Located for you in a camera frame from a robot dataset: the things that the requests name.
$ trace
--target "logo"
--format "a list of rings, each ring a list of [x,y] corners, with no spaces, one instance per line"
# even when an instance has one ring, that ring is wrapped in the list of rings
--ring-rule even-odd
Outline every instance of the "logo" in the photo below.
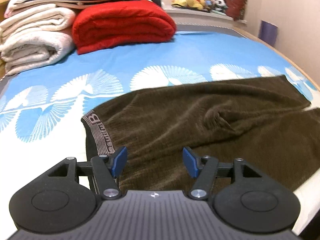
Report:
[[[157,198],[160,195],[158,193],[154,192],[154,193],[151,193],[150,196],[153,197],[153,198]]]
[[[101,122],[99,117],[96,114],[90,114],[88,116],[88,119],[89,119],[90,123],[92,123],[92,124],[95,124],[97,122]]]

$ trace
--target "blue bedsheet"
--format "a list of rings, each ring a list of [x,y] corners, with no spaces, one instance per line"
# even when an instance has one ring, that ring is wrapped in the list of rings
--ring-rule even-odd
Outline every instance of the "blue bedsheet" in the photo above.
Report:
[[[10,221],[7,204],[14,192],[62,159],[86,161],[80,119],[95,106],[137,89],[280,74],[320,106],[316,88],[274,51],[221,33],[180,32],[169,43],[74,52],[55,65],[20,73],[0,98],[7,164],[1,176],[10,178],[3,183],[3,214]],[[5,238],[15,229],[9,224]]]
[[[119,46],[80,56],[73,52],[55,65],[23,72],[10,82],[0,99],[0,132],[19,110],[17,137],[25,142],[45,138],[79,95],[84,95],[84,114],[132,90],[279,74],[313,100],[316,88],[299,71],[246,38],[180,32],[169,43]]]

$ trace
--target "bed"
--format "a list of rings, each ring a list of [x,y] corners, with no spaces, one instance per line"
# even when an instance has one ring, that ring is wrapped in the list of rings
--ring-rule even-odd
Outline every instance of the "bed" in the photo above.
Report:
[[[320,88],[293,62],[239,29],[178,25],[174,41],[136,44],[77,55],[55,65],[0,81],[0,146],[5,189],[1,238],[15,231],[8,203],[32,179],[73,156],[86,161],[81,117],[95,106],[130,91],[228,79],[286,75],[320,106]],[[320,208],[320,170],[294,193],[301,213],[299,234]],[[86,178],[80,183],[88,187]]]

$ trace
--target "towel label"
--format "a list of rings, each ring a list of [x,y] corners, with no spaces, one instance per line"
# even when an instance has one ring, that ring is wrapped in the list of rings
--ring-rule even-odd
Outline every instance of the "towel label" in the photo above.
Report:
[[[82,120],[86,122],[91,130],[91,134],[97,146],[98,155],[104,154],[110,156],[111,154],[113,154],[115,152],[115,149],[113,147],[111,138],[103,123],[94,113],[94,111],[90,110],[82,117]]]

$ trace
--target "panda plush toy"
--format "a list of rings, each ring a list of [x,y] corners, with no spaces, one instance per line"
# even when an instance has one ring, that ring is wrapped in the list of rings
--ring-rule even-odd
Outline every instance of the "panda plush toy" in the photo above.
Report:
[[[214,10],[220,13],[226,13],[228,6],[226,5],[225,0],[214,0]]]

